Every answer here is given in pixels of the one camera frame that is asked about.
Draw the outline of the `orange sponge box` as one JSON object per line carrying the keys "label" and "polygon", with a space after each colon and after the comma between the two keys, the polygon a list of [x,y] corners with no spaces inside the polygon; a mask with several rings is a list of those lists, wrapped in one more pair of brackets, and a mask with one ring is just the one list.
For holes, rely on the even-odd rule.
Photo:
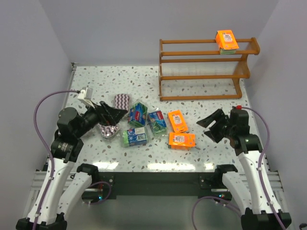
{"label": "orange sponge box", "polygon": [[176,150],[189,150],[196,145],[196,136],[191,133],[169,133],[168,147]]}
{"label": "orange sponge box", "polygon": [[188,126],[180,110],[169,112],[167,117],[174,133],[183,133],[188,131]]}
{"label": "orange sponge box", "polygon": [[233,55],[239,49],[232,30],[217,31],[215,41],[218,45],[220,55]]}

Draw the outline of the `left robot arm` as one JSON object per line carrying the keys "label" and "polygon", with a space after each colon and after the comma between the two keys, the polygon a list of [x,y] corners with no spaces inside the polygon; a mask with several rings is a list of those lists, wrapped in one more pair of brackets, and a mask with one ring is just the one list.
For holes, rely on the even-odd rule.
{"label": "left robot arm", "polygon": [[127,110],[105,102],[92,105],[80,115],[73,107],[59,112],[57,132],[51,144],[48,169],[35,204],[27,217],[18,220],[18,230],[65,230],[67,219],[84,191],[100,183],[98,167],[81,164],[67,189],[65,183],[83,147],[82,136],[97,124],[115,126]]}

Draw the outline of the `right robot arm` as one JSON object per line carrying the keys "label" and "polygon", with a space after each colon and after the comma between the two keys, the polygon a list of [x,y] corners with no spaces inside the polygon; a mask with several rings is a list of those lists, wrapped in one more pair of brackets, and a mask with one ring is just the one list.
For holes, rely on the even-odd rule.
{"label": "right robot arm", "polygon": [[217,109],[208,117],[197,121],[204,134],[213,142],[226,138],[235,150],[247,180],[243,183],[234,165],[217,165],[211,181],[224,185],[231,193],[240,212],[244,230],[285,230],[291,223],[291,216],[283,211],[273,192],[265,169],[264,154],[267,146],[261,144],[256,134],[251,134],[249,126],[250,109],[234,106],[230,115]]}

